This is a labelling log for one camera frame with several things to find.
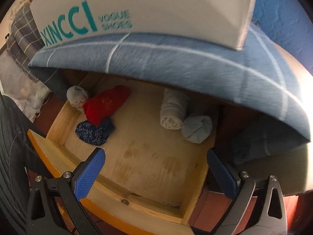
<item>white stripe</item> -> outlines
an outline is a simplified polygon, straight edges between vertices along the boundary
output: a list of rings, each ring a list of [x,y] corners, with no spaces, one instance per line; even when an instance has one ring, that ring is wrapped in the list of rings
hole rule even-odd
[[[54,53],[55,51],[56,51],[56,49],[51,53],[51,55],[50,55],[49,58],[48,58],[48,61],[47,61],[47,68],[48,68],[49,60],[50,60],[51,56],[53,55],[53,53]]]
[[[128,35],[129,35],[129,33],[126,34],[122,39],[120,39],[120,41],[119,41],[119,42],[115,45],[115,47],[112,48],[112,50],[110,51],[109,56],[108,56],[108,60],[106,61],[106,65],[105,65],[105,72],[106,72],[106,73],[109,72],[110,62],[111,62],[111,58],[112,58],[112,56],[113,56],[114,51],[117,49],[118,45],[121,44],[121,42],[122,42],[123,40],[125,40],[125,38],[126,38]]]
[[[23,11],[23,15],[19,19],[14,20],[13,25],[11,25],[11,29],[13,28],[13,26],[16,24],[17,21],[19,21],[22,17],[24,17],[30,11],[30,8],[29,8],[29,10],[24,13],[24,8],[25,7],[23,7],[23,10],[22,10]]]
[[[24,36],[20,39],[20,41],[18,42],[18,45],[21,43],[21,41],[23,40],[24,37],[26,37],[26,36],[29,35],[29,34],[32,34],[34,31],[36,31],[36,29],[35,29],[35,30],[32,30],[30,33],[24,35]]]
[[[263,135],[263,148],[264,148],[264,151],[267,155],[271,155],[270,152],[269,152],[269,149],[267,147],[267,141],[266,141],[266,132],[264,132],[265,135]]]
[[[24,59],[24,61],[22,62],[21,66],[23,66],[23,64],[26,62],[27,59],[28,59],[28,57],[26,57],[26,58]]]
[[[266,52],[266,54],[268,55],[268,57],[271,59],[272,64],[274,65],[275,71],[278,75],[279,81],[281,83],[281,86],[286,89],[286,82],[284,79],[284,75],[281,71],[281,68],[279,67],[279,64],[277,62],[277,60],[275,59],[275,57],[273,56],[273,54],[269,51],[269,49],[267,48],[267,46],[265,45],[265,43],[262,41],[262,39],[260,38],[260,36],[257,34],[257,32],[255,32],[253,29],[250,29],[250,31],[254,34],[254,36],[257,38],[258,42],[260,43],[261,47],[264,49],[264,51]],[[284,121],[287,115],[287,111],[288,111],[288,96],[286,95],[286,93],[283,92],[282,95],[282,105],[281,105],[281,114],[279,116],[279,120]]]
[[[61,46],[61,47],[58,46],[55,49],[74,48],[74,47],[81,47],[81,46],[88,46],[88,45],[93,46],[93,45],[101,45],[101,44],[117,44],[117,43],[119,43],[119,42],[118,41],[84,42],[84,43],[70,44],[70,45]],[[122,43],[120,43],[120,45],[145,47],[145,48],[151,48],[151,49],[174,50],[174,51],[179,51],[179,52],[196,54],[196,55],[199,55],[199,56],[208,57],[208,58],[211,58],[211,59],[214,59],[214,60],[218,60],[220,62],[227,63],[228,65],[237,67],[237,68],[239,68],[241,70],[246,70],[246,71],[250,72],[251,74],[257,76],[258,78],[263,79],[266,82],[270,83],[271,85],[275,86],[276,88],[280,89],[281,91],[286,93],[290,98],[292,98],[301,108],[303,108],[305,110],[303,103],[296,96],[294,96],[292,93],[287,91],[285,88],[283,88],[282,86],[277,84],[275,81],[273,81],[269,77],[263,75],[262,73],[254,70],[252,68],[245,67],[242,64],[239,64],[239,63],[236,63],[234,61],[225,59],[225,58],[220,57],[218,55],[207,53],[207,52],[203,52],[203,51],[193,50],[193,49],[190,49],[190,48],[182,48],[182,47],[176,47],[176,46],[170,46],[170,45],[155,45],[155,44],[150,44],[150,43],[137,43],[137,42],[122,42]],[[39,53],[44,53],[44,52],[47,52],[47,51],[51,51],[52,49],[53,49],[53,47],[49,48],[49,49],[46,49],[46,50],[42,50]]]
[[[16,56],[14,56],[14,59],[16,59],[18,57],[18,55],[21,53],[21,49],[19,49],[18,53],[16,54]]]
[[[36,26],[36,23],[35,23],[35,29],[32,28],[32,24],[29,24],[29,28],[32,30],[32,31],[35,31],[37,29],[37,26]]]
[[[18,33],[18,31],[21,31],[21,29],[23,29],[25,26],[28,26],[31,21],[27,22],[26,25],[23,25],[22,27],[18,28],[17,31],[16,31],[15,34],[14,34],[14,37],[15,37],[15,35]]]
[[[32,57],[32,59],[30,60],[30,67],[32,67],[32,61],[35,57],[35,55],[37,55],[39,53],[40,50],[37,50],[37,52],[34,54],[34,56]]]
[[[14,41],[12,42],[11,46],[9,48],[7,48],[8,50],[10,50],[13,47],[13,44],[16,42],[16,40],[14,39]]]
[[[58,71],[58,69],[55,69],[55,71],[51,74],[51,76],[44,82],[46,84],[52,77],[53,75]]]
[[[19,132],[13,139],[12,141],[12,144],[11,144],[11,147],[10,147],[10,150],[9,150],[9,177],[10,177],[10,181],[12,181],[11,179],[11,152],[12,152],[12,147],[13,147],[13,144],[14,144],[14,141],[16,139],[16,137],[22,132]]]
[[[273,42],[268,36],[266,36],[265,34],[261,34],[261,33],[258,33],[256,32],[257,35],[259,35],[260,37],[264,37],[265,39],[267,39],[268,41],[270,42]]]

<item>white rolled cloth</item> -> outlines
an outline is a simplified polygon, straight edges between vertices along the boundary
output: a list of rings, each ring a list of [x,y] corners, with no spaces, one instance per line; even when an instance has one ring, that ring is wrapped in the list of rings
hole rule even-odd
[[[165,129],[179,130],[186,118],[189,97],[182,91],[166,88],[160,111],[160,124]]]
[[[209,116],[191,114],[182,125],[183,137],[193,143],[202,143],[213,129],[212,119]]]
[[[68,102],[84,113],[83,104],[88,100],[88,93],[85,89],[80,86],[71,86],[66,93]]]

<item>dark pants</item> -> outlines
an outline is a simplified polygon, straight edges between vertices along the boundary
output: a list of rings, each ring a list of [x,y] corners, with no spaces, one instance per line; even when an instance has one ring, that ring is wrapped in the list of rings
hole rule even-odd
[[[0,101],[0,208],[19,234],[26,234],[29,183],[25,168],[51,178],[27,137],[29,129],[43,135],[12,99]]]

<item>light blue rolled cloth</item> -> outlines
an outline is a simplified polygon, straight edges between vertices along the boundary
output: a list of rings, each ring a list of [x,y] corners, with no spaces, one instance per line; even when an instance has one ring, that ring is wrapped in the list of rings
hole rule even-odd
[[[191,114],[182,126],[183,137],[193,143],[202,143],[213,129],[212,119],[209,116]]]

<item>rolled sock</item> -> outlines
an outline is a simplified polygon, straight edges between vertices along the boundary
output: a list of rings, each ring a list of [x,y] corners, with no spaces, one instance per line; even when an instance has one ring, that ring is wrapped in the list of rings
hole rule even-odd
[[[189,97],[184,92],[166,88],[160,111],[161,126],[179,130],[186,118],[188,101]]]
[[[209,116],[191,114],[182,125],[183,137],[193,143],[202,143],[213,129],[212,119]]]
[[[102,119],[113,115],[129,95],[130,89],[128,87],[118,85],[87,100],[83,105],[87,120],[95,126],[99,126]]]
[[[108,117],[102,119],[100,126],[95,126],[88,120],[82,121],[77,125],[75,133],[84,142],[101,146],[107,141],[110,133],[113,132],[114,129],[115,127]]]
[[[83,104],[88,100],[88,93],[85,89],[80,86],[72,86],[67,90],[66,97],[73,107],[81,113],[84,112]]]

